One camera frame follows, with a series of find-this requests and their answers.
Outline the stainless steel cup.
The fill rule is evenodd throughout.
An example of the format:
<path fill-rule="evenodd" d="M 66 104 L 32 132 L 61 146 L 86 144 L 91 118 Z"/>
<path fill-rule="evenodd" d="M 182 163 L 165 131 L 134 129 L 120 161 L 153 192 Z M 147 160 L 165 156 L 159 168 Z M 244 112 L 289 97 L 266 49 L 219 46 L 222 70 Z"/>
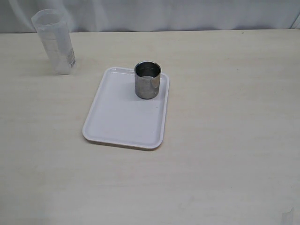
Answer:
<path fill-rule="evenodd" d="M 153 99 L 159 93 L 161 67 L 152 61 L 142 61 L 134 68 L 135 94 L 142 99 Z"/>

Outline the clear plastic measuring container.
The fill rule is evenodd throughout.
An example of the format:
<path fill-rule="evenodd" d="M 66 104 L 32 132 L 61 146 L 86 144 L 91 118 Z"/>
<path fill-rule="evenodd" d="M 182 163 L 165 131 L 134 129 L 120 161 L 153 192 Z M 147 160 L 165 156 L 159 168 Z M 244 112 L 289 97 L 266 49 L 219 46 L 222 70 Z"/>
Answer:
<path fill-rule="evenodd" d="M 43 9 L 31 21 L 56 74 L 68 75 L 75 65 L 67 21 L 56 9 Z"/>

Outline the white rectangular plastic tray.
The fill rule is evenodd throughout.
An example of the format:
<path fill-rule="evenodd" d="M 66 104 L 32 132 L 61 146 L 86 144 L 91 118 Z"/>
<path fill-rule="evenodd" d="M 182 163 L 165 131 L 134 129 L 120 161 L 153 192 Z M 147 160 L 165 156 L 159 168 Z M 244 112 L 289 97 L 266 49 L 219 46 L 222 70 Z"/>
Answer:
<path fill-rule="evenodd" d="M 133 69 L 111 67 L 104 72 L 82 128 L 88 141 L 155 149 L 163 141 L 170 80 L 162 73 L 159 94 L 135 94 Z"/>

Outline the white backdrop curtain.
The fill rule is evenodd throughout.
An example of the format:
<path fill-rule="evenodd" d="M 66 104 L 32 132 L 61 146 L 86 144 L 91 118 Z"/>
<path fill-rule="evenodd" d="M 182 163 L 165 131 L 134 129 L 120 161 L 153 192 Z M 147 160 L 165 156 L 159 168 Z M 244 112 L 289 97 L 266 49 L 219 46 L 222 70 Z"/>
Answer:
<path fill-rule="evenodd" d="M 2 33 L 32 33 L 32 16 L 57 9 L 72 32 L 290 29 L 297 0 L 3 0 Z"/>

